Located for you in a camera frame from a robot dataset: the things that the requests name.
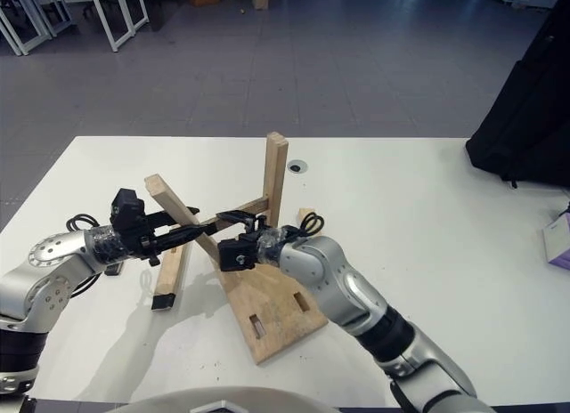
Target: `white desk leg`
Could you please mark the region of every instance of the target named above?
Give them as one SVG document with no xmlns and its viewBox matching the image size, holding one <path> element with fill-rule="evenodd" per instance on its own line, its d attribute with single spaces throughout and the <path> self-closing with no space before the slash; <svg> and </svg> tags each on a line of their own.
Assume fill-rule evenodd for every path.
<svg viewBox="0 0 570 413">
<path fill-rule="evenodd" d="M 71 12 L 69 11 L 69 7 L 67 5 L 67 3 L 65 2 L 65 0 L 56 0 L 59 4 L 57 5 L 58 8 L 58 12 L 60 12 L 61 15 L 61 19 L 62 20 L 69 20 L 70 24 L 76 24 L 75 21 L 73 20 L 73 16 L 71 15 Z"/>
<path fill-rule="evenodd" d="M 38 33 L 38 35 L 48 35 L 50 39 L 52 38 L 50 35 L 50 31 L 47 29 L 47 26 L 44 24 L 42 17 L 39 15 L 36 6 L 34 5 L 33 0 L 19 0 L 20 4 L 22 5 L 26 15 L 28 15 L 29 20 L 32 23 L 32 26 Z"/>
<path fill-rule="evenodd" d="M 5 18 L 6 18 L 5 14 L 2 11 L 2 8 L 0 8 L 0 32 L 2 32 L 2 36 L 4 36 L 4 38 L 6 39 L 6 42 L 12 48 L 12 51 L 14 51 L 14 54 L 21 55 L 21 50 L 18 47 L 18 44 L 16 44 L 14 42 L 14 39 L 10 35 L 10 32 L 8 31 L 8 29 L 4 25 L 4 19 Z"/>
<path fill-rule="evenodd" d="M 31 2 L 31 0 L 19 0 L 19 1 L 22 9 L 24 10 L 30 22 L 32 23 L 32 26 L 36 30 L 37 33 L 36 37 L 30 39 L 28 42 L 24 44 L 21 42 L 20 37 L 18 36 L 12 24 L 10 23 L 10 21 L 3 12 L 0 12 L 0 19 L 2 19 L 2 22 L 4 23 L 6 30 L 10 32 L 10 34 L 12 35 L 12 39 L 18 45 L 21 52 L 24 55 L 28 55 L 32 49 L 36 48 L 38 45 L 42 44 L 44 41 L 48 39 L 51 39 L 52 37 L 50 36 L 49 32 L 47 32 L 47 28 L 44 26 L 44 23 L 42 22 L 41 17 L 37 13 L 33 2 Z"/>
<path fill-rule="evenodd" d="M 134 25 L 134 30 L 139 29 L 143 24 L 149 22 L 149 14 L 146 12 L 146 5 L 144 4 L 144 0 L 139 0 L 139 4 L 142 10 L 142 18 Z"/>
<path fill-rule="evenodd" d="M 116 53 L 118 51 L 118 46 L 115 43 L 115 38 L 113 38 L 113 34 L 110 31 L 109 23 L 105 17 L 105 12 L 103 12 L 103 9 L 101 7 L 101 2 L 99 0 L 93 0 L 93 3 L 95 4 L 95 8 L 99 14 L 99 19 L 101 20 L 103 28 L 105 29 L 105 33 L 107 34 L 107 38 L 109 39 L 110 48 Z"/>
<path fill-rule="evenodd" d="M 30 1 L 34 5 L 34 8 L 36 9 L 37 14 L 41 17 L 45 28 L 47 28 L 47 32 L 51 36 L 56 37 L 57 33 L 55 33 L 55 30 L 53 30 L 52 23 L 47 18 L 47 15 L 45 14 L 45 11 L 44 11 L 44 8 L 42 8 L 42 5 L 37 0 L 30 0 Z"/>
<path fill-rule="evenodd" d="M 134 36 L 136 31 L 134 30 L 133 19 L 131 19 L 131 12 L 128 11 L 126 0 L 118 0 L 118 6 L 121 7 L 121 12 L 123 13 L 123 18 L 125 19 L 125 24 L 126 24 L 126 30 L 130 34 L 130 36 Z"/>
</svg>

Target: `black backpack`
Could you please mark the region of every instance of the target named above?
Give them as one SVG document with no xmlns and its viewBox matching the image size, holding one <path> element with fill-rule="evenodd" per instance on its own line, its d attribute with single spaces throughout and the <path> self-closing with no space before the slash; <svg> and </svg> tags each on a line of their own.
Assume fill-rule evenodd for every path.
<svg viewBox="0 0 570 413">
<path fill-rule="evenodd" d="M 466 148 L 503 180 L 570 187 L 570 0 L 558 0 Z"/>
</svg>

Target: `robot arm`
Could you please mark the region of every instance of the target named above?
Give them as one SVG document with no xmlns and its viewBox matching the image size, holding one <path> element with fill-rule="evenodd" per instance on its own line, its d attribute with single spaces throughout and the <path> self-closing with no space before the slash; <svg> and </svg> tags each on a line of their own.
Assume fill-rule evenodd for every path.
<svg viewBox="0 0 570 413">
<path fill-rule="evenodd" d="M 310 230 L 308 223 L 314 226 L 320 219 L 323 225 L 320 216 L 307 217 L 301 229 L 278 230 L 267 228 L 263 219 L 256 230 L 249 218 L 246 234 L 220 243 L 221 270 L 270 263 L 296 279 L 313 294 L 322 313 L 372 355 L 406 413 L 493 412 L 476 398 L 463 370 L 388 304 L 350 265 L 335 240 L 307 237 L 320 229 Z"/>
<path fill-rule="evenodd" d="M 160 252 L 196 239 L 207 228 L 190 225 L 155 236 L 156 228 L 175 222 L 165 212 L 146 215 L 144 203 L 125 189 L 111 205 L 110 220 L 109 226 L 44 239 L 0 279 L 0 396 L 31 389 L 45 339 L 82 281 L 131 257 L 159 264 Z"/>
</svg>

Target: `tiled floor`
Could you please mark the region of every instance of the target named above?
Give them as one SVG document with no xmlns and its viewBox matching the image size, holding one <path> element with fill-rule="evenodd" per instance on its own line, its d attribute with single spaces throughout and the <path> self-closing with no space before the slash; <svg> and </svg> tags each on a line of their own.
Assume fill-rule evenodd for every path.
<svg viewBox="0 0 570 413">
<path fill-rule="evenodd" d="M 494 0 L 178 0 L 112 53 L 80 10 L 28 57 L 0 43 L 0 228 L 76 135 L 469 136 L 546 17 Z"/>
</svg>

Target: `desk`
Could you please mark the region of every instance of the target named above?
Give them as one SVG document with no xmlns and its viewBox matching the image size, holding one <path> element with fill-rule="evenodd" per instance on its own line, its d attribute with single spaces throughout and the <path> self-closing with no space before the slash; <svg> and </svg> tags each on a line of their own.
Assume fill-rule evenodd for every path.
<svg viewBox="0 0 570 413">
<path fill-rule="evenodd" d="M 570 274 L 545 263 L 541 228 L 562 190 L 512 190 L 473 168 L 464 140 L 290 139 L 280 224 L 315 207 L 324 232 L 493 405 L 570 399 Z M 160 173 L 200 218 L 260 191 L 265 139 L 78 137 L 0 233 L 0 272 L 72 215 L 109 216 L 118 188 Z M 218 234 L 229 238 L 239 230 Z M 185 388 L 259 385 L 332 406 L 395 406 L 370 355 L 334 325 L 255 366 L 207 255 L 193 247 L 182 294 L 151 312 L 159 269 L 128 262 L 71 300 L 48 337 L 31 395 L 138 401 Z"/>
<path fill-rule="evenodd" d="M 112 32 L 110 31 L 109 23 L 107 22 L 107 18 L 105 17 L 105 12 L 101 7 L 100 0 L 93 0 L 93 1 L 95 4 L 95 8 L 97 9 L 97 13 L 99 14 L 99 18 L 101 19 L 103 28 L 105 29 L 105 33 L 107 34 L 107 38 L 109 39 L 110 47 L 115 53 L 118 51 L 118 48 L 122 44 L 124 44 L 130 37 L 133 37 L 136 34 L 136 30 L 138 30 L 145 23 L 149 22 L 149 16 L 146 12 L 146 7 L 144 5 L 143 0 L 139 0 L 139 4 L 141 5 L 142 9 L 142 18 L 138 20 L 136 23 L 133 23 L 133 19 L 131 18 L 131 13 L 130 11 L 128 11 L 128 6 L 126 5 L 126 0 L 118 0 L 118 5 L 120 6 L 123 18 L 125 19 L 126 33 L 119 39 L 115 40 Z"/>
</svg>

